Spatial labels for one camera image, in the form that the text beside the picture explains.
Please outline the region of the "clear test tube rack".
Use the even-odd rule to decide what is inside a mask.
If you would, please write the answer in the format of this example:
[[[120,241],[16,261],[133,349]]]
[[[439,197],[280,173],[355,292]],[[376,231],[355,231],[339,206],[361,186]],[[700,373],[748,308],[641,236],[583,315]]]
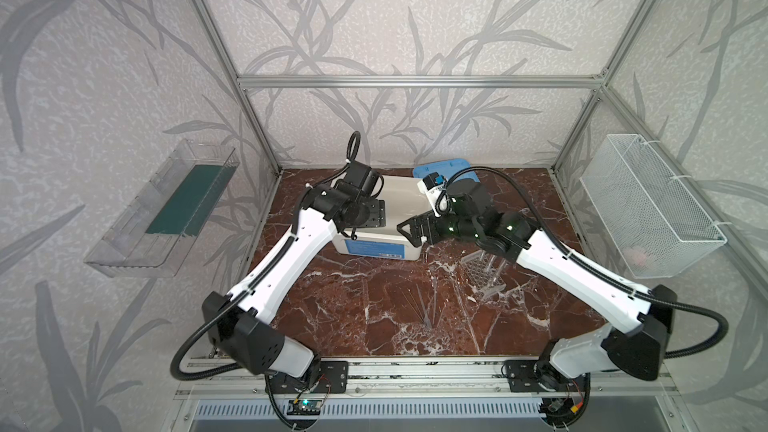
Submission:
[[[479,301],[487,301],[493,294],[504,290],[505,284],[501,274],[507,266],[505,259],[478,250],[463,257],[459,266]]]

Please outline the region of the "blue plastic lid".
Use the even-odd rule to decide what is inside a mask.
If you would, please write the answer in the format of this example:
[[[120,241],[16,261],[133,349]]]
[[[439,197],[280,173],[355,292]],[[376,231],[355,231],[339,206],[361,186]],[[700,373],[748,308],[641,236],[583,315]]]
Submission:
[[[443,175],[447,182],[456,173],[469,167],[470,163],[465,159],[450,159],[419,165],[413,169],[412,175],[420,181],[426,175],[437,172]]]

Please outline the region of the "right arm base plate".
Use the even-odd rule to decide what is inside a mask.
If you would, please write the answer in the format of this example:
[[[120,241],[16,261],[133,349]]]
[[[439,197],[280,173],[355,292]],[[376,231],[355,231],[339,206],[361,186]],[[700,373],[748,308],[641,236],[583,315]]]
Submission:
[[[557,386],[549,387],[540,381],[536,372],[536,359],[509,359],[503,362],[501,374],[513,393],[557,392]]]

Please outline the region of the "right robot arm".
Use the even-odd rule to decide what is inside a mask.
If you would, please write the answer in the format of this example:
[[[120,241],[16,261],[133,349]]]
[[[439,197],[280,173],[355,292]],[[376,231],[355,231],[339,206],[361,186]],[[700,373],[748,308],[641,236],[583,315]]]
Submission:
[[[565,245],[545,224],[526,191],[510,176],[489,172],[520,195],[526,212],[498,210],[485,186],[469,179],[473,167],[450,178],[431,173],[419,184],[430,210],[397,226],[413,246],[445,240],[472,242],[555,283],[600,314],[605,323],[588,333],[554,339],[534,366],[537,382],[554,390],[593,372],[618,370],[643,381],[657,379],[667,359],[692,356],[718,345],[729,331],[713,310],[681,303],[665,286],[649,289],[625,279]],[[715,332],[678,350],[668,348],[676,313],[709,318]]]

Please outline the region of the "white plastic tub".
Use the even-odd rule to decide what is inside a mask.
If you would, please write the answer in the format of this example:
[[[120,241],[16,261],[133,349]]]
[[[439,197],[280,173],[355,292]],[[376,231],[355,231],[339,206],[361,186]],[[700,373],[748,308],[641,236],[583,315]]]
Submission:
[[[426,196],[419,191],[419,179],[384,176],[383,191],[378,199],[383,204],[383,226],[358,229],[357,239],[337,234],[332,244],[338,253],[381,259],[415,261],[421,246],[413,246],[396,228],[413,216],[430,211]]]

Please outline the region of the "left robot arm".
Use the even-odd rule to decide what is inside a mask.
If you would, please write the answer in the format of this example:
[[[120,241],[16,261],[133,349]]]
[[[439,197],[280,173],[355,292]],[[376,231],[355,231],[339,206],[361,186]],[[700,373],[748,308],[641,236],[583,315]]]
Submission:
[[[179,347],[170,374],[196,381],[237,369],[284,374],[311,388],[320,379],[317,352],[272,328],[285,297],[315,256],[338,235],[355,239],[359,229],[383,222],[378,195],[383,179],[358,161],[362,135],[347,144],[344,166],[330,177],[306,186],[288,230],[273,249],[227,293],[212,292],[204,300],[204,324]],[[182,361],[201,338],[231,358],[231,363],[202,372],[187,372]]]

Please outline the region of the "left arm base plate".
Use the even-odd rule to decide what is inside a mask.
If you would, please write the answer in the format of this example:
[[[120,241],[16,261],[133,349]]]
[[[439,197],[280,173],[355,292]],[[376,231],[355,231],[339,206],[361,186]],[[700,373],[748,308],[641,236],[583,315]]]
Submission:
[[[271,390],[277,394],[299,392],[342,394],[346,392],[349,378],[349,362],[319,359],[296,378],[286,373],[268,375]]]

